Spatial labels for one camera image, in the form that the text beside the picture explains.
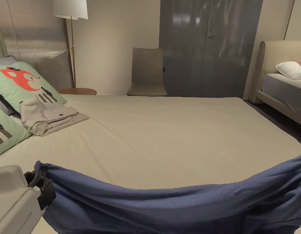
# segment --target dark floor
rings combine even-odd
[[[258,113],[270,120],[273,124],[293,136],[298,142],[301,143],[301,125],[281,114],[267,104],[253,104],[249,101],[246,101],[246,103],[256,109]]]

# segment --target mattress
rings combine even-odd
[[[32,136],[0,166],[37,160],[135,189],[244,180],[301,155],[301,144],[238,98],[63,95],[89,120]],[[42,219],[34,234],[53,233]]]
[[[301,80],[292,80],[282,74],[267,74],[263,93],[301,114]]]

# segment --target gray chair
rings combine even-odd
[[[133,48],[132,84],[128,96],[166,96],[163,85],[163,50]]]

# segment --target blue fabric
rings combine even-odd
[[[35,169],[54,183],[44,218],[60,234],[291,234],[301,226],[301,156],[241,182],[165,190],[123,188],[39,161]]]

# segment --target cartoon fox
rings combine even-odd
[[[42,87],[42,80],[40,77],[36,78],[28,71],[20,70],[13,67],[0,69],[0,71],[8,78],[12,79],[24,90],[31,91],[37,99],[42,102],[56,103],[57,100],[52,93]]]

